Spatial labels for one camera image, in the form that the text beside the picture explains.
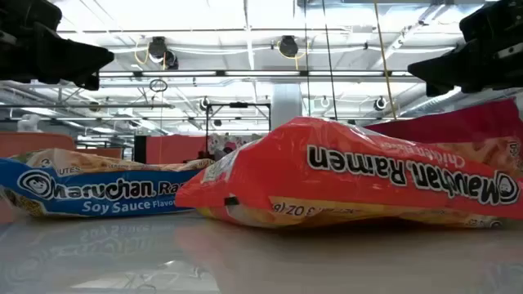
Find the black metal frame stand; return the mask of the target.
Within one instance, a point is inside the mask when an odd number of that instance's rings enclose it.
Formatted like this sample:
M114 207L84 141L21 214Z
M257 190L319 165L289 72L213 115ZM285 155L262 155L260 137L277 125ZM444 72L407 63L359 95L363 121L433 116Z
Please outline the black metal frame stand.
M268 130L271 129L271 103L248 103L248 102L230 102L230 103L212 103L212 107L217 106L218 109L213 112L213 114L217 114L223 107L229 107L232 109L246 109L248 107L254 107L257 109L266 119L268 122ZM265 106L268 108L268 114L263 113L260 108L262 106ZM205 149L199 155L202 155L203 158L209 158L214 159L214 157L209 152L209 120L211 118L210 113L205 112Z

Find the grey horizontal ceiling pipe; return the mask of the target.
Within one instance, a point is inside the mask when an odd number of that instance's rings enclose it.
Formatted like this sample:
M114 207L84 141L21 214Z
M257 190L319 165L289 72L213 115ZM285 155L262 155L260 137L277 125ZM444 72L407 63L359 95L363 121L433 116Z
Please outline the grey horizontal ceiling pipe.
M170 104L112 104L112 105L101 105L101 104L89 104L89 105L79 105L79 104L68 104L68 105L7 105L0 104L0 109L22 109L22 108L42 108L42 109L118 109L118 108L145 108L145 109L154 109L154 108L175 108L174 105Z

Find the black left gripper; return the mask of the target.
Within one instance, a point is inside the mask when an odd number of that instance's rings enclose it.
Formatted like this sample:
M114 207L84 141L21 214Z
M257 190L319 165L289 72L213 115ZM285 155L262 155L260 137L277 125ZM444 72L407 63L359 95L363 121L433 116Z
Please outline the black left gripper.
M0 51L0 80L58 84L65 80L97 90L99 71L114 53L98 46L63 39L56 34L62 18L48 0L0 0L0 42L15 45L34 29L32 49Z

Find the blue soy sauce noodle packet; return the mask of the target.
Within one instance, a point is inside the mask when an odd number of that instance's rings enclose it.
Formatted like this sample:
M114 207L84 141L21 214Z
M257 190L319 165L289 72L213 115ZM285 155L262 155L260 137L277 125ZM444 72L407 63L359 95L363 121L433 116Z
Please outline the blue soy sauce noodle packet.
M31 216L145 216L182 211L176 195L211 159L148 165L66 149L0 158L0 195Z

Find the white robot figure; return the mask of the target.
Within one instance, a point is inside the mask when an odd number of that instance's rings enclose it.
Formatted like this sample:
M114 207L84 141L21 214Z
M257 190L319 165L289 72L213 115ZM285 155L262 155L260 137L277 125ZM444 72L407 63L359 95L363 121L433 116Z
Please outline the white robot figure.
M38 128L38 123L41 117L37 114L24 114L17 122L18 132L41 132Z

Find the orange-red partition curtain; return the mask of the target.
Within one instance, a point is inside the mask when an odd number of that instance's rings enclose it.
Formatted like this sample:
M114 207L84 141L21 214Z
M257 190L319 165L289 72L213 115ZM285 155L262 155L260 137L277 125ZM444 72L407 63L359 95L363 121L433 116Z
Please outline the orange-red partition curtain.
M148 164L183 163L196 159L204 150L204 136L150 136L146 139L146 162Z

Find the black partition post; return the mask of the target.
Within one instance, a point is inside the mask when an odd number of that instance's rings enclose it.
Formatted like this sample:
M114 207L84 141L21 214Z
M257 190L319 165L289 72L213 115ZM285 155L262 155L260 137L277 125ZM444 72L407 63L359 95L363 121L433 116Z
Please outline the black partition post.
M147 163L147 136L134 136L133 160L138 163Z

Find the white round pillar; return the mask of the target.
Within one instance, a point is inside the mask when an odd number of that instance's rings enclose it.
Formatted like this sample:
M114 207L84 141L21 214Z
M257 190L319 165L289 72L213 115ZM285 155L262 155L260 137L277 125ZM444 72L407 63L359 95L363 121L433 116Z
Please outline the white round pillar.
M299 84L279 83L273 86L270 107L270 129L302 115L302 91Z

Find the floral patterned cloth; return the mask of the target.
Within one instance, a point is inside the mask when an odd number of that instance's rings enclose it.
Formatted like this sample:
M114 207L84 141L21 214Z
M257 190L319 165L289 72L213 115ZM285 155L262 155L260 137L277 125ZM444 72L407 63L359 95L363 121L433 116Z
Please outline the floral patterned cloth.
M225 134L211 134L208 137L208 152L215 161L225 157L232 151L240 148L247 143L262 138L261 135L251 134L246 136L236 136Z

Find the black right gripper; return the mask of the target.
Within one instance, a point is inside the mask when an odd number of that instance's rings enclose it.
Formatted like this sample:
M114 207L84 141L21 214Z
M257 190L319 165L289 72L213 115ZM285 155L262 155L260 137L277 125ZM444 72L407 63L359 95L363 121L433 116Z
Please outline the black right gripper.
M459 22L465 43L442 56L408 65L426 82L429 97L460 87L465 94L483 88L523 87L523 0L498 0Z

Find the silver ventilation duct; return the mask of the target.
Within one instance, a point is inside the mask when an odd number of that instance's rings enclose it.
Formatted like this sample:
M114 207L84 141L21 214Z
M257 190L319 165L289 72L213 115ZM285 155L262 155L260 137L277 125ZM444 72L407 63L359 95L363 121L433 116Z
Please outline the silver ventilation duct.
M458 88L437 97L423 96L412 103L402 106L398 117L416 118L423 115L450 112L481 105L493 100L523 96L523 88L509 88L501 91L485 90L473 94L465 94Z

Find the red Maruchan noodle packet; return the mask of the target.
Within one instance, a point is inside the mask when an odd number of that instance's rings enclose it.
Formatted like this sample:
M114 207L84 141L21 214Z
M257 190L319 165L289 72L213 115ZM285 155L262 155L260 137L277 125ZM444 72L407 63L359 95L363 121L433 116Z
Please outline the red Maruchan noodle packet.
M523 113L516 99L368 126L403 140L437 145L523 178Z

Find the orange Maruchan noodle packet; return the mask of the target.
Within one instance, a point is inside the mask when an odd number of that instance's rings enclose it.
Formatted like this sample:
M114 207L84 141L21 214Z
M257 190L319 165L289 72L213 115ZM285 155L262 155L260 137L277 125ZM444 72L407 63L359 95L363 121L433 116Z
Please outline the orange Maruchan noodle packet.
M437 145L295 118L203 169L176 202L263 228L381 218L492 228L523 220L523 178Z

